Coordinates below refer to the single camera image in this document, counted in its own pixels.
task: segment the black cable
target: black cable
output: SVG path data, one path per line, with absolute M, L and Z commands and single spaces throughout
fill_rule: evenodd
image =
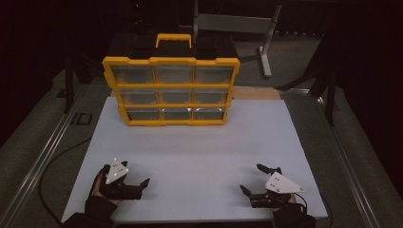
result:
M 303 200 L 303 202 L 305 203 L 305 208 L 308 209 L 308 203 L 306 203 L 305 199 L 298 193 L 295 193 L 299 198 L 301 198 Z
M 216 5 L 215 5 L 214 8 L 210 11 L 210 14 L 215 14 L 214 11 L 216 10 L 216 7 L 217 7 L 219 4 L 221 4 L 222 1 L 223 1 L 223 0 L 220 0 L 220 1 L 217 1 L 217 2 L 216 2 Z
M 39 198 L 42 202 L 42 204 L 44 205 L 45 209 L 48 211 L 48 213 L 52 216 L 52 218 L 56 221 L 56 223 L 59 225 L 59 227 L 63 227 L 62 221 L 60 221 L 56 215 L 50 210 L 50 208 L 48 207 L 48 205 L 45 202 L 44 196 L 42 195 L 42 180 L 43 177 L 45 176 L 46 172 L 48 171 L 49 167 L 51 164 L 53 164 L 53 162 L 55 162 L 57 159 L 59 159 L 62 155 L 66 154 L 68 151 L 71 151 L 74 148 L 77 148 L 78 146 L 88 142 L 91 140 L 92 137 L 78 143 L 75 144 L 73 146 L 71 146 L 70 148 L 64 150 L 63 152 L 61 152 L 60 154 L 58 154 L 56 157 L 54 157 L 49 163 L 48 165 L 45 167 L 44 172 L 42 173 L 42 175 L 39 177 L 39 186 L 38 186 L 38 193 L 39 193 Z
M 222 0 L 219 12 L 217 13 L 218 15 L 221 15 L 221 10 L 222 10 L 222 6 L 224 5 L 224 2 L 225 2 L 225 0 Z
M 330 223 L 329 223 L 329 228 L 332 227 L 333 225 L 333 212 L 332 209 L 330 208 L 329 202 L 323 197 L 323 195 L 319 192 L 320 196 L 322 197 L 323 201 L 325 202 L 327 208 L 329 209 L 329 214 L 330 214 Z

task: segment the gripper camera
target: gripper camera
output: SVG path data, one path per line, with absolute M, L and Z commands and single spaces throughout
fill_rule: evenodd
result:
M 242 193 L 249 198 L 253 208 L 280 208 L 288 203 L 292 193 L 304 191 L 298 184 L 282 176 L 280 168 L 273 169 L 262 164 L 257 164 L 257 167 L 263 173 L 271 175 L 265 184 L 266 193 L 252 194 L 249 189 L 240 185 Z
M 101 169 L 102 174 L 100 193 L 110 200 L 139 200 L 143 190 L 148 186 L 150 179 L 143 181 L 140 186 L 126 185 L 125 177 L 128 173 L 127 161 L 119 162 L 116 159 L 111 165 L 106 164 Z

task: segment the plastic drawer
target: plastic drawer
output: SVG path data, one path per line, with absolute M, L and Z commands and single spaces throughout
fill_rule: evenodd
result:
M 222 120 L 224 108 L 194 108 L 195 120 Z
M 155 66 L 155 75 L 160 84 L 191 84 L 193 67 L 186 65 Z
M 149 105 L 157 102 L 154 88 L 123 88 L 119 91 L 126 105 Z
M 160 88 L 159 101 L 162 104 L 189 104 L 192 101 L 191 88 Z
M 228 89 L 195 88 L 196 104 L 225 104 Z
M 160 119 L 158 108 L 128 108 L 127 114 L 131 121 L 158 121 Z
M 151 66 L 112 66 L 118 84 L 152 84 Z
M 197 84 L 229 84 L 233 69 L 232 66 L 196 66 L 195 80 Z
M 163 118 L 170 120 L 190 120 L 192 118 L 191 108 L 163 108 Z

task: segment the aluminum rail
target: aluminum rail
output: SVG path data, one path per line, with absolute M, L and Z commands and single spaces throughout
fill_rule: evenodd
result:
M 322 121 L 328 123 L 326 116 L 324 115 L 324 103 L 321 98 L 317 100 L 317 112 L 319 112 Z M 332 141 L 336 147 L 335 155 L 337 156 L 338 162 L 340 163 L 341 170 L 343 171 L 344 177 L 349 184 L 350 190 L 352 191 L 355 203 L 358 207 L 359 212 L 364 220 L 366 227 L 368 228 L 379 228 L 379 222 L 376 215 L 368 201 L 367 195 L 365 194 L 364 188 L 358 180 L 355 171 L 347 157 L 346 151 L 336 133 L 333 126 L 328 125 L 327 127 L 329 135 L 332 137 Z
M 24 177 L 20 187 L 18 188 L 16 194 L 9 203 L 7 209 L 1 215 L 0 227 L 9 228 L 13 226 L 13 223 L 16 221 L 18 215 L 21 213 L 22 209 L 24 208 L 25 204 L 27 203 L 30 197 L 30 194 L 34 190 L 38 180 L 40 179 L 46 166 L 50 162 L 50 159 L 54 151 L 56 150 L 60 140 L 62 140 L 68 128 L 68 125 L 74 116 L 77 104 L 84 97 L 86 91 L 87 91 L 87 85 L 79 86 L 75 96 L 75 103 L 73 104 L 68 113 L 63 114 L 62 119 L 56 125 L 54 131 L 52 132 L 52 135 L 50 136 L 41 154 L 39 155 L 34 165 L 31 167 L 31 169 Z

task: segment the yellow handle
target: yellow handle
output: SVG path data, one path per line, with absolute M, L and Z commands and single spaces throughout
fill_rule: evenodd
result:
M 168 34 L 168 33 L 161 33 L 157 36 L 157 44 L 155 48 L 158 47 L 161 40 L 168 40 L 168 41 L 188 41 L 189 48 L 192 48 L 192 37 L 189 34 Z

